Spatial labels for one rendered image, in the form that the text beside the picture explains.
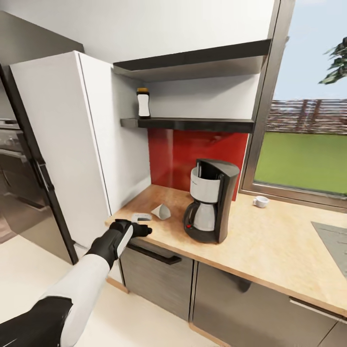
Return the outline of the paper coffee filter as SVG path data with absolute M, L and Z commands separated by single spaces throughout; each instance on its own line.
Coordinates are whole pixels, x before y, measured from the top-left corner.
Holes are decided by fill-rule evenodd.
M 159 217 L 161 220 L 167 219 L 169 216 L 171 216 L 170 210 L 164 204 L 151 211 L 151 213 Z

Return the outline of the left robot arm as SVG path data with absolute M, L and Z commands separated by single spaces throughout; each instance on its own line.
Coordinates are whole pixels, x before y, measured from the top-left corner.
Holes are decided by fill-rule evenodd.
M 116 219 L 90 250 L 22 315 L 0 323 L 0 347 L 74 347 L 101 289 L 131 238 L 151 234 L 150 214 Z

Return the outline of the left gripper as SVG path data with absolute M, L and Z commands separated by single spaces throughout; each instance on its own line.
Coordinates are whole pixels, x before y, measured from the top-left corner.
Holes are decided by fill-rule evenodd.
M 143 236 L 146 236 L 147 234 L 151 234 L 152 232 L 152 228 L 147 228 L 147 225 L 140 225 L 135 223 L 135 228 L 136 228 L 135 236 L 133 236 L 132 238 L 143 237 Z

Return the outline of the bottle of coffee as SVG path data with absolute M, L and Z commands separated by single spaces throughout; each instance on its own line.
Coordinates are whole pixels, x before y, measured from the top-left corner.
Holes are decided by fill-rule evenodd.
M 149 111 L 150 92 L 148 88 L 137 88 L 136 96 L 139 105 L 138 119 L 151 119 Z

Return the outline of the coffee cup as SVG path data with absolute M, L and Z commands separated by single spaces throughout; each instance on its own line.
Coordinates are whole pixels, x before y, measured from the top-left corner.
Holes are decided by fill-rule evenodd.
M 257 205 L 260 208 L 263 208 L 267 205 L 269 202 L 269 199 L 263 196 L 257 196 L 256 199 L 254 199 L 253 204 Z

